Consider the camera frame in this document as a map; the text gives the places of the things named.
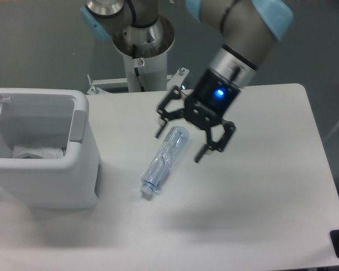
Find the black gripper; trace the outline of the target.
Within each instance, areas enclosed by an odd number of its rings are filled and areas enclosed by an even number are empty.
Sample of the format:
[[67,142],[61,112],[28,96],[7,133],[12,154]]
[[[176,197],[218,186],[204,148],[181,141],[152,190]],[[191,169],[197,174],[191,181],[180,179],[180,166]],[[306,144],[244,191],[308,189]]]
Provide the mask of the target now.
[[[224,120],[223,115],[241,92],[234,84],[240,72],[241,69],[236,67],[227,79],[207,69],[188,96],[178,86],[173,86],[157,106],[159,129],[155,138],[160,137],[170,121],[184,116],[187,122],[206,132],[206,143],[194,157],[196,163],[207,151],[223,152],[236,131],[234,122]],[[214,141],[211,128],[217,125],[221,125],[224,132],[218,141]]]

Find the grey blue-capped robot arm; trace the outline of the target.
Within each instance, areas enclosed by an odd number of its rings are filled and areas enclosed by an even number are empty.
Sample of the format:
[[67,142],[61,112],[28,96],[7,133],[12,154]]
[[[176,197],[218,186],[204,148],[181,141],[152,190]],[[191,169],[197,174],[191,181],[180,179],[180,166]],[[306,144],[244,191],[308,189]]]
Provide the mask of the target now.
[[254,77],[258,67],[289,28],[293,13],[283,1],[187,1],[200,23],[220,33],[224,43],[190,94],[167,83],[167,54],[175,34],[157,1],[87,1],[83,21],[122,54],[131,92],[165,90],[157,113],[160,128],[184,119],[206,133],[195,156],[222,152],[236,130],[223,115]]

